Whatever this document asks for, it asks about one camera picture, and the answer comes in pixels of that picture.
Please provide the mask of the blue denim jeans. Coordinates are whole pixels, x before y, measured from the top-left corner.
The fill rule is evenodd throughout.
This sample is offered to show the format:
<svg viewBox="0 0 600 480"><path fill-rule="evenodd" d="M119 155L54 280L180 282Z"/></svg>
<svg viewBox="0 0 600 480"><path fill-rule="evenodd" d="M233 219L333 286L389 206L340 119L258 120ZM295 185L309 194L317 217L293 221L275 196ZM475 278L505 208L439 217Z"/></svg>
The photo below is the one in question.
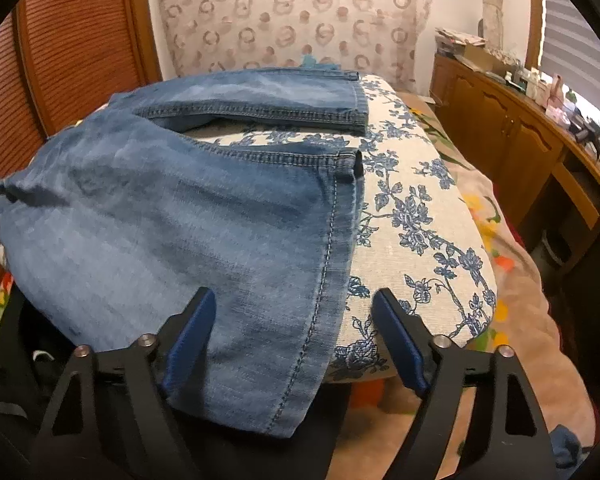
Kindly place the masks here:
<svg viewBox="0 0 600 480"><path fill-rule="evenodd" d="M216 315L174 408L286 438L336 347L363 194L346 144L197 140L215 119L363 134L358 74L262 68L113 96L0 179L15 282L76 344L153 333L201 287Z"/></svg>

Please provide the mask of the brown louvred wardrobe door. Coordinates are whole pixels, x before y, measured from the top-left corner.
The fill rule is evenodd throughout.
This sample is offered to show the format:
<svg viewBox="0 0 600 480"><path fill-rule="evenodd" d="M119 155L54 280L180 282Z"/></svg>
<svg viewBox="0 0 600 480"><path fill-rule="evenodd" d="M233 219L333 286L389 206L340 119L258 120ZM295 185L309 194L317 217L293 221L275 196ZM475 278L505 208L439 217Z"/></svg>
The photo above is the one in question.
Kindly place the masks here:
<svg viewBox="0 0 600 480"><path fill-rule="evenodd" d="M46 136L162 78L148 0L20 0L12 22Z"/></svg>
<svg viewBox="0 0 600 480"><path fill-rule="evenodd" d="M44 139L9 16L0 25L0 178L27 166Z"/></svg>

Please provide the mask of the colourful floral bed blanket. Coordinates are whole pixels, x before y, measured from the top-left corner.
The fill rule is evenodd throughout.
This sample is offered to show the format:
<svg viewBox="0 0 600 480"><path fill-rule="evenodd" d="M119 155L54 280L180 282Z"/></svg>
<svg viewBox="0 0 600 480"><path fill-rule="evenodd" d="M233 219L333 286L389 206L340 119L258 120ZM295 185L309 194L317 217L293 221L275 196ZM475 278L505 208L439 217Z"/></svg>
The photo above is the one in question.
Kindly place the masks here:
<svg viewBox="0 0 600 480"><path fill-rule="evenodd" d="M509 344L516 350L550 430L556 476L568 479L588 457L600 424L581 376L562 353L562 334L550 316L538 267L502 214L495 186L452 145L427 100L409 93L401 98L455 180L495 271L493 321L468 347L492 351ZM363 382L350 401L328 478L378 479L411 428L419 402L394 379Z"/></svg>

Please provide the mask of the blue floral white cushion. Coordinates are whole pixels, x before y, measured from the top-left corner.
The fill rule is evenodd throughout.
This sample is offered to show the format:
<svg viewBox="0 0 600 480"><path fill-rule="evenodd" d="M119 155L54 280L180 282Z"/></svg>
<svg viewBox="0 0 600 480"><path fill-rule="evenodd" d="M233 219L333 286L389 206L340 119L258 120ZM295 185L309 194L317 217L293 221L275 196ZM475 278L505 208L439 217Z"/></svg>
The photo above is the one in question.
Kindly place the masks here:
<svg viewBox="0 0 600 480"><path fill-rule="evenodd" d="M390 289L406 313L456 344L479 336L496 304L488 256L448 168L387 81L360 74L358 81L368 107L363 134L231 119L193 131L195 139L219 144L303 141L346 144L360 153L363 194L346 303L322 384L396 371L370 312L379 289Z"/></svg>

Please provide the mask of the brown wooden sideboard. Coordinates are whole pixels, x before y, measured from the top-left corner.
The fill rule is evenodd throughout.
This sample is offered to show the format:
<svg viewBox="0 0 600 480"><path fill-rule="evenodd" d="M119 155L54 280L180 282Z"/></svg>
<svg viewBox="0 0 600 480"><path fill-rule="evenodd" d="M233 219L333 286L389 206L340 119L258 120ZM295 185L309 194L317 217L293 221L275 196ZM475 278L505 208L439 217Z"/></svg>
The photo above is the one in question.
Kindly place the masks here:
<svg viewBox="0 0 600 480"><path fill-rule="evenodd" d="M535 102L441 54L430 96L462 155L494 184L528 248L548 236L562 261L584 255L600 226L600 164Z"/></svg>

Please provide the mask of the small blue roofed house box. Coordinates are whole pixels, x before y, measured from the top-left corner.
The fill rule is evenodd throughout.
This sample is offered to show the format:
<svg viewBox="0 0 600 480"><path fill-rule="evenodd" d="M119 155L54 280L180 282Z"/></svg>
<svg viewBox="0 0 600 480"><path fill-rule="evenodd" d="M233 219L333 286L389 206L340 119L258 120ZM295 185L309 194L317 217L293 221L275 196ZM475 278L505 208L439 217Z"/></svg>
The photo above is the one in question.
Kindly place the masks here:
<svg viewBox="0 0 600 480"><path fill-rule="evenodd" d="M320 62L312 54L303 55L300 67L302 70L340 70L340 66L338 64L331 62Z"/></svg>

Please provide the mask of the pile of papers on sideboard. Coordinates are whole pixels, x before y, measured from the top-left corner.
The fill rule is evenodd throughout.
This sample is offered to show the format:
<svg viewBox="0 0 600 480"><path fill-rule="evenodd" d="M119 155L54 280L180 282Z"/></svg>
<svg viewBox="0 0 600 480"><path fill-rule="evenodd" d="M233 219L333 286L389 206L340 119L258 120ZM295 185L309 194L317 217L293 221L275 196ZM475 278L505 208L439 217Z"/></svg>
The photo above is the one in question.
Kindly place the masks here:
<svg viewBox="0 0 600 480"><path fill-rule="evenodd" d="M436 49L438 55L455 58L463 55L467 47L484 48L486 40L467 32L458 32L446 27L436 28Z"/></svg>

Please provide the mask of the striped window blind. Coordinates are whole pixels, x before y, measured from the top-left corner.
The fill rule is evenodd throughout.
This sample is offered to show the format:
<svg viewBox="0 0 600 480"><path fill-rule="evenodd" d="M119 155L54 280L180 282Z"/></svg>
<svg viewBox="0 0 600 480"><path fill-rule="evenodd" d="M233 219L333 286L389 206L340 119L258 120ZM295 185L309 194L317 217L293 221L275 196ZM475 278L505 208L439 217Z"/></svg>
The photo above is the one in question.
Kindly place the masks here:
<svg viewBox="0 0 600 480"><path fill-rule="evenodd" d="M600 110L600 40L570 0L543 0L540 66Z"/></svg>

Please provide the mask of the patterned lace curtain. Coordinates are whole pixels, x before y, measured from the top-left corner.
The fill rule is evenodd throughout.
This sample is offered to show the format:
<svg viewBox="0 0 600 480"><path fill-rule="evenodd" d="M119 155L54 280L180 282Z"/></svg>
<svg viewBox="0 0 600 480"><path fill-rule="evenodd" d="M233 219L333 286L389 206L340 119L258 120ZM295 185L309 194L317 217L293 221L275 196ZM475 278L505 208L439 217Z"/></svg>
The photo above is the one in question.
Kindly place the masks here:
<svg viewBox="0 0 600 480"><path fill-rule="evenodd" d="M158 0L180 76L316 62L416 88L432 0Z"/></svg>

